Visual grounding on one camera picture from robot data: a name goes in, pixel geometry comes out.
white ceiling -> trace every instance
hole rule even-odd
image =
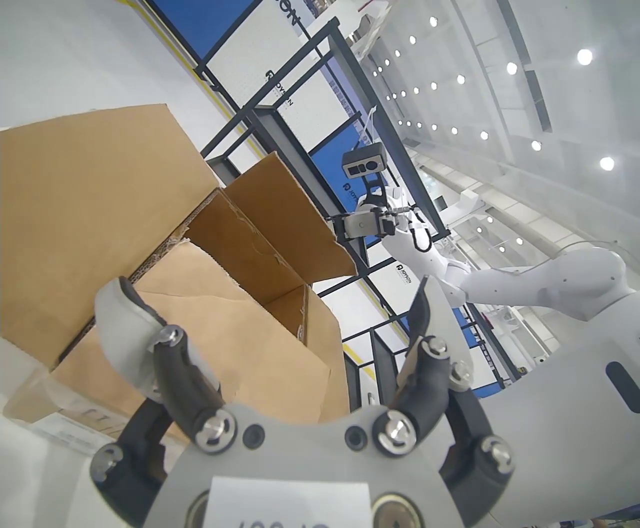
[[[396,123],[412,123],[396,127],[401,138],[420,143],[414,150],[640,255],[640,1],[509,4],[529,59],[516,48],[498,0],[404,0],[362,65],[370,74],[374,63],[383,67],[371,81]],[[588,66],[576,59],[581,48],[593,51]],[[509,61],[518,65],[514,76]],[[525,70],[538,77],[552,131],[543,131]],[[397,99],[386,101],[393,92]],[[540,152],[532,140],[542,142]],[[604,156],[614,158],[613,171],[600,168]]]

yellow stripe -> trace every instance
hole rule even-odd
[[[210,87],[209,85],[203,81],[202,79],[200,79],[197,75],[196,72],[193,71],[193,67],[187,62],[187,59],[184,58],[184,55],[182,53],[180,53],[180,51],[178,51],[178,48],[176,48],[176,46],[173,44],[173,42],[166,36],[165,32],[162,31],[157,24],[153,21],[153,19],[148,15],[148,13],[140,6],[138,5],[135,1],[133,0],[115,0],[116,2],[129,6],[132,9],[135,9],[138,13],[140,13],[144,19],[147,21],[147,23],[153,28],[153,30],[157,33],[157,35],[163,40],[163,42],[169,47],[169,49],[173,52],[173,54],[176,56],[176,58],[187,68],[187,71],[189,73],[191,73],[191,75],[196,79],[196,81],[198,81],[200,83],[200,86],[202,86],[202,88],[205,90],[205,92],[207,92],[209,94],[209,96],[211,97],[211,99],[213,99],[213,101],[216,103],[217,107],[220,109],[220,111],[225,115],[225,117],[229,120],[231,120],[232,118],[232,114],[231,112],[228,110],[228,108],[226,107],[226,105],[224,105],[222,103],[222,101],[220,100],[220,97],[218,96],[218,94],[216,94]],[[149,9],[149,11],[151,11],[152,13],[154,12],[153,9],[151,9],[151,7],[145,2],[145,0],[140,0],[141,2],[144,2],[145,6],[147,6],[147,9]],[[169,29],[162,23],[162,21],[160,20],[160,23],[163,25],[164,30],[169,33],[169,35],[172,35],[171,31],[169,31]],[[236,128],[236,131],[238,132],[238,135],[244,133],[246,130],[246,127],[244,126],[240,126],[238,125],[238,127]],[[255,152],[256,156],[258,156],[258,159],[262,159],[265,156],[265,153],[262,151],[261,148],[259,148],[255,142],[251,139],[247,139],[246,140],[247,143],[249,143],[249,145],[251,146],[252,150]]]
[[[347,356],[349,356],[357,365],[360,365],[360,364],[364,363],[362,358],[360,356],[358,356],[353,351],[353,348],[351,348],[346,343],[342,343],[342,350],[344,350],[345,354],[347,354]],[[376,381],[376,373],[373,371],[373,369],[371,367],[364,367],[364,371],[369,375],[369,377],[373,381]]]

silver screw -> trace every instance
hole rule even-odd
[[[168,324],[156,335],[155,343],[165,343],[169,346],[176,346],[184,335],[184,330],[176,324]]]
[[[451,376],[457,381],[469,381],[471,369],[464,361],[457,361],[451,365]]]
[[[387,411],[389,421],[384,433],[378,433],[378,441],[391,454],[407,454],[417,443],[411,420],[399,411]]]
[[[89,466],[89,474],[93,482],[102,483],[107,475],[122,460],[124,453],[118,444],[103,445],[94,455]]]
[[[499,436],[488,436],[480,444],[480,449],[488,453],[503,475],[508,475],[515,469],[513,455],[509,445]]]
[[[457,361],[451,365],[451,388],[464,392],[471,387],[471,369],[464,361]]]
[[[447,342],[441,337],[434,336],[429,339],[429,350],[435,355],[444,354],[447,351]]]
[[[196,444],[205,453],[224,451],[236,437],[236,420],[224,409],[209,418],[196,433]]]
[[[389,420],[389,423],[385,427],[385,432],[395,444],[406,444],[406,441],[410,437],[409,429],[405,426],[402,420]]]
[[[436,359],[446,359],[449,357],[447,351],[447,342],[436,335],[428,335],[420,342],[422,350],[424,350],[429,356]]]

white cable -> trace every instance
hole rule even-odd
[[[371,125],[373,126],[373,113],[378,109],[377,106],[373,106],[371,108],[371,110],[369,110],[369,113],[367,114],[367,121],[364,123],[364,126],[362,127],[362,130],[360,131],[360,136],[358,137],[358,144],[360,144],[360,142],[362,141],[362,138],[364,138],[364,135],[367,133],[367,125],[369,124],[369,121],[371,120]]]

black cable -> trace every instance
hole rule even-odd
[[[429,233],[429,230],[427,228],[425,228],[424,230],[427,232],[427,236],[429,237],[429,245],[425,250],[421,250],[418,247],[418,240],[416,240],[415,238],[415,229],[409,228],[409,231],[411,231],[411,236],[413,237],[413,246],[421,253],[428,253],[429,250],[433,247],[433,240],[431,239],[431,233]]]
[[[413,211],[415,217],[422,223],[424,223],[424,219],[422,219],[422,217],[420,216],[420,214],[418,214],[418,212],[416,212],[416,208],[417,208],[417,204],[413,204],[411,206],[411,210]],[[409,228],[409,231],[411,231],[411,237],[413,238],[413,247],[415,247],[418,251],[420,251],[421,253],[428,253],[430,251],[430,249],[433,247],[433,240],[431,238],[431,233],[429,233],[429,230],[427,228],[424,228],[424,230],[427,232],[427,236],[429,237],[429,245],[427,246],[427,248],[425,250],[421,250],[418,247],[418,240],[416,240],[415,237],[415,229]]]

